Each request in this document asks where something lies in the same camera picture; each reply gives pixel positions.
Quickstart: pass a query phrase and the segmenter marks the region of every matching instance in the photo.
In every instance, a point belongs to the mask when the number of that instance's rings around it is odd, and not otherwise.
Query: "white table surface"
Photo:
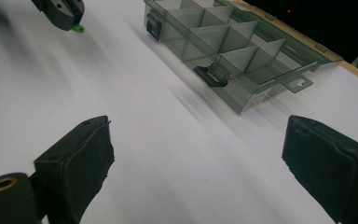
[[[32,174],[78,123],[107,115],[116,162],[81,223],[334,223],[282,146],[292,114],[358,141],[358,77],[325,69],[238,116],[147,33],[143,1],[85,4],[79,35],[31,1],[0,1],[12,28],[0,28],[0,175]]]

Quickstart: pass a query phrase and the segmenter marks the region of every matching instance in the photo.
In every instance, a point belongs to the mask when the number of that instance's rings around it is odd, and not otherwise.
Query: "transparent compartment tray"
[[[236,113],[285,90],[329,59],[263,18],[225,0],[145,0],[146,30],[164,43]]]

